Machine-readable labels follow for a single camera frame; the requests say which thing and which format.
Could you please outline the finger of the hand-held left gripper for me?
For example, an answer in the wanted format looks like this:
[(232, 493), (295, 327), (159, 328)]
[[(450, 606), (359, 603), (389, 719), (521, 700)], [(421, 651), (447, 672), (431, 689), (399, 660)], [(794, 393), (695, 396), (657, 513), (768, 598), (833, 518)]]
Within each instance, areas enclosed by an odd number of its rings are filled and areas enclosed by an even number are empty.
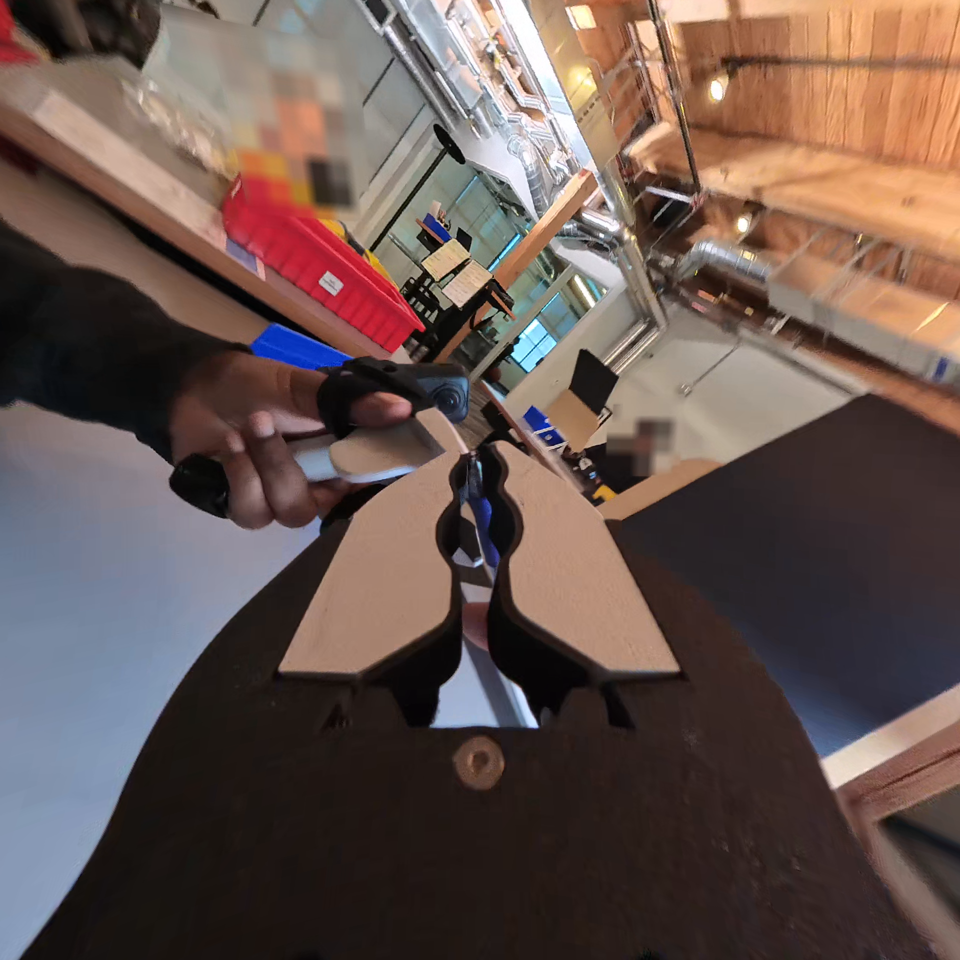
[(357, 428), (330, 445), (330, 478), (350, 484), (391, 481), (447, 454), (467, 454), (466, 442), (438, 409), (423, 409), (401, 423)]

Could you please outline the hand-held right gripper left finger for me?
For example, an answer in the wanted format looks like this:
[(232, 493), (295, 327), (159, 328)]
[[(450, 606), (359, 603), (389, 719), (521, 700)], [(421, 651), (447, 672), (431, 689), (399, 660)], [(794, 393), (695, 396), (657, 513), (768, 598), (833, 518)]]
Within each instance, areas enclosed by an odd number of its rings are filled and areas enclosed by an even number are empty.
[(461, 660), (458, 532), (464, 455), (396, 480), (345, 526), (279, 674), (327, 681), (446, 681)]

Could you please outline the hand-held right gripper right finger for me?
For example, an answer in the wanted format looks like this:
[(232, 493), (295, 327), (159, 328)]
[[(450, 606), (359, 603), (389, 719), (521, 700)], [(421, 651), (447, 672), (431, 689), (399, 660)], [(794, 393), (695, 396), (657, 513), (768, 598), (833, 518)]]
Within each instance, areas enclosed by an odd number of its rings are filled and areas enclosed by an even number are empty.
[(480, 451), (498, 564), (486, 642), (537, 719), (575, 690), (675, 679), (682, 668), (598, 510), (516, 447)]

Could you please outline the blue pen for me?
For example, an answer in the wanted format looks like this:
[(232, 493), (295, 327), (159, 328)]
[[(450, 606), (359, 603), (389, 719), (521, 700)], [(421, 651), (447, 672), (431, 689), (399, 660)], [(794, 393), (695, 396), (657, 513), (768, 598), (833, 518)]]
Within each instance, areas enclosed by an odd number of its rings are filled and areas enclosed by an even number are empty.
[(461, 505), (467, 506), (472, 513), (484, 564), (492, 572), (497, 572), (500, 557), (490, 533), (494, 511), (486, 494), (482, 464), (476, 452), (466, 456), (465, 470), (465, 479), (460, 487)]

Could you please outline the blue plastic bin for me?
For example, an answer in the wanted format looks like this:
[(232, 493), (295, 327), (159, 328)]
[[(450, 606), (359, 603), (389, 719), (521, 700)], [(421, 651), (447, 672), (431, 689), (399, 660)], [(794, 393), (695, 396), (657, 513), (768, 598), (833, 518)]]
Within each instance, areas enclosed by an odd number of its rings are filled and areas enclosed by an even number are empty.
[(299, 369), (339, 368), (353, 358), (323, 342), (280, 323), (270, 323), (249, 345), (261, 358)]

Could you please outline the person's left forearm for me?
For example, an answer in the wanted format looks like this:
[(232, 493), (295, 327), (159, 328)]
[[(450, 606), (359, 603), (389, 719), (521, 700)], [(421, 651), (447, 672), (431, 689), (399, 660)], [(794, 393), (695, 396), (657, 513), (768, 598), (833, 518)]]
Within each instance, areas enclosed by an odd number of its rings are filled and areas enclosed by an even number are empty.
[(3, 407), (29, 403), (125, 431), (172, 463), (170, 412), (187, 379), (221, 356), (250, 353), (1, 222)]

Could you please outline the whiteboard easel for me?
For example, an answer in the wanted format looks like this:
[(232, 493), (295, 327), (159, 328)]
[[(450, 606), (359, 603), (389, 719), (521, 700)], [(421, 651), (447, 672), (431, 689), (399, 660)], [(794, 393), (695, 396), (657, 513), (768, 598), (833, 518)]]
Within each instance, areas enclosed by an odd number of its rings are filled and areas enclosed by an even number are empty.
[(415, 263), (416, 272), (400, 287), (419, 328), (411, 338), (420, 360), (434, 360), (452, 348), (462, 331), (471, 333), (489, 314), (514, 320), (514, 299), (495, 276), (474, 260), (471, 238), (453, 237), (431, 214), (417, 219), (417, 239), (427, 254)]

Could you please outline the red plastic crate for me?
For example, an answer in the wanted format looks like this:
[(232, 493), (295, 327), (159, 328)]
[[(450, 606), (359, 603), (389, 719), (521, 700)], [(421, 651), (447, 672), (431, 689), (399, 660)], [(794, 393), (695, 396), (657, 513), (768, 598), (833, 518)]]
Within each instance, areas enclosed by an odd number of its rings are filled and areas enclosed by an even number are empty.
[(286, 186), (234, 178), (221, 206), (226, 236), (389, 353), (426, 326), (342, 222), (288, 202)]

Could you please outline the black floor lamp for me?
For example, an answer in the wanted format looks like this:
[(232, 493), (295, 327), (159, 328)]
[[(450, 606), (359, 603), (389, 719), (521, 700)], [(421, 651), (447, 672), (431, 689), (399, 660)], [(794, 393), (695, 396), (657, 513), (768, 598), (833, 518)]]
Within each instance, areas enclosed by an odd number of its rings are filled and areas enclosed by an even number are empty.
[(437, 155), (431, 160), (425, 171), (416, 180), (402, 201), (399, 202), (396, 209), (393, 210), (390, 218), (383, 224), (376, 237), (368, 244), (367, 248), (370, 251), (374, 252), (378, 245), (387, 238), (395, 223), (398, 222), (398, 220), (402, 217), (404, 211), (409, 208), (411, 203), (417, 197), (417, 194), (430, 180), (444, 159), (450, 157), (452, 158), (453, 162), (457, 163), (458, 165), (464, 165), (466, 163), (466, 157), (463, 151), (444, 126), (442, 126), (440, 123), (435, 123), (432, 127), (432, 131), (439, 145)]

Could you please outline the silver air duct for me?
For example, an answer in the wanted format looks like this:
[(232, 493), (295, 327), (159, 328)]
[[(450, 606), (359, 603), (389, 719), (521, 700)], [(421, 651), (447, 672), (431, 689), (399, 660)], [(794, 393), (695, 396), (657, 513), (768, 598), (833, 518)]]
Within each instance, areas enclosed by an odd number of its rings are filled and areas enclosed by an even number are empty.
[(677, 284), (703, 270), (764, 293), (774, 313), (900, 372), (958, 392), (959, 305), (947, 298), (797, 251), (781, 263), (745, 246), (703, 239), (662, 260)]

